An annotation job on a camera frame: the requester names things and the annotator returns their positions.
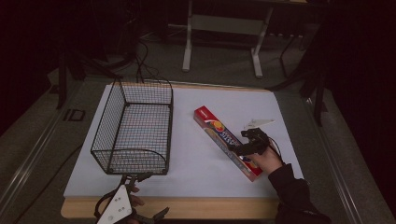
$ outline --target black wire basket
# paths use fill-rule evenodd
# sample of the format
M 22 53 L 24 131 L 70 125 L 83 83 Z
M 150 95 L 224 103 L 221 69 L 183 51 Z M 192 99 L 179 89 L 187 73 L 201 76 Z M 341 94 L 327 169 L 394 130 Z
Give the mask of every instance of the black wire basket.
M 114 81 L 91 148 L 106 174 L 167 174 L 173 103 L 167 80 Z

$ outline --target small white object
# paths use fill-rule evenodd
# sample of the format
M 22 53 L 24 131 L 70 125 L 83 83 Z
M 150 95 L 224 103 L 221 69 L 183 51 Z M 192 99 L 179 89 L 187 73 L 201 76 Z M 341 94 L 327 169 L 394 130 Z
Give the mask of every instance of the small white object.
M 125 185 L 121 185 L 105 212 L 100 217 L 98 224 L 116 223 L 129 216 L 131 213 L 132 206 L 129 201 L 128 192 L 126 191 Z
M 252 119 L 249 124 L 245 126 L 245 130 L 260 128 L 262 125 L 275 122 L 274 119 Z

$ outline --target desk leg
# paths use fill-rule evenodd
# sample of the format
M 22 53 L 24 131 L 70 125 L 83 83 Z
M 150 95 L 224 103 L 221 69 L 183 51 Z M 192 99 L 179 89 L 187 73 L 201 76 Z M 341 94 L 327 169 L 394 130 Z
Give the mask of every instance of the desk leg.
M 257 41 L 256 48 L 251 49 L 251 58 L 253 60 L 254 73 L 256 75 L 256 78 L 262 78 L 262 66 L 260 64 L 259 52 L 260 48 L 262 47 L 262 41 L 264 40 L 265 32 L 267 31 L 273 10 L 274 9 L 272 7 L 268 9 L 265 21 L 262 23 L 262 29 L 259 33 L 259 40 Z
M 184 50 L 184 60 L 183 60 L 183 72 L 190 71 L 190 61 L 191 61 L 191 20 L 192 20 L 192 0 L 189 1 L 189 17 L 187 18 L 187 43 L 186 49 Z

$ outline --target red box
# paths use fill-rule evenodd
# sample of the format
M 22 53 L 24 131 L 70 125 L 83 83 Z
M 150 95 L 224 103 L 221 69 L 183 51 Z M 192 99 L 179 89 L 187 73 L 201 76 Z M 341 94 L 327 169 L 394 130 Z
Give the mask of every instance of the red box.
M 253 182 L 262 173 L 262 169 L 253 161 L 245 157 L 238 157 L 228 149 L 229 146 L 240 146 L 242 143 L 206 108 L 206 106 L 203 105 L 194 111 L 194 120 L 197 121 L 201 128 L 204 129 L 250 181 Z

